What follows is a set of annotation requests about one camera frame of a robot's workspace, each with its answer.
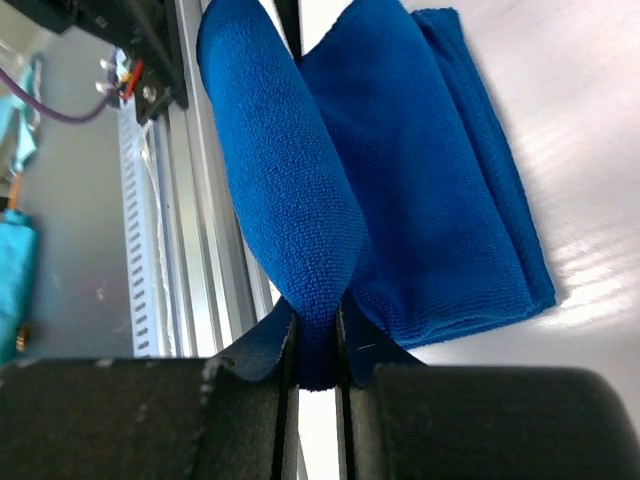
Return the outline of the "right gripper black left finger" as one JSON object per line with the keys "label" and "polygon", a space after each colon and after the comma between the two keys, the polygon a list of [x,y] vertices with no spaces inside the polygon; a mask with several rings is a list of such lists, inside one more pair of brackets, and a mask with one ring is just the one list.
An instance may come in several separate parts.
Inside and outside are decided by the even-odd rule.
{"label": "right gripper black left finger", "polygon": [[31,360],[1,371],[5,479],[293,479],[285,301],[209,359]]}

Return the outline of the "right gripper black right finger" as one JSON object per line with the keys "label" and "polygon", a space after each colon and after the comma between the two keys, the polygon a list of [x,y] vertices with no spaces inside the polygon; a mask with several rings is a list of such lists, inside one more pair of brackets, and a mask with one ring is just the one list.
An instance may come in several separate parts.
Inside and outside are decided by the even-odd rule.
{"label": "right gripper black right finger", "polygon": [[344,297],[335,317],[344,479],[635,479],[639,442],[584,369],[429,366]]}

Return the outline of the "blue towel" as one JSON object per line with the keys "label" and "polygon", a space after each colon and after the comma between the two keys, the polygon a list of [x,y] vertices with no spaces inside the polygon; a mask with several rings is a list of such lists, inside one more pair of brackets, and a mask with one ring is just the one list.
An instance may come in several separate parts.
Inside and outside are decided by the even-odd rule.
{"label": "blue towel", "polygon": [[259,2],[214,1],[197,60],[241,231],[299,318],[302,388],[336,383],[345,296],[407,349],[555,304],[455,10],[355,1],[295,61]]}

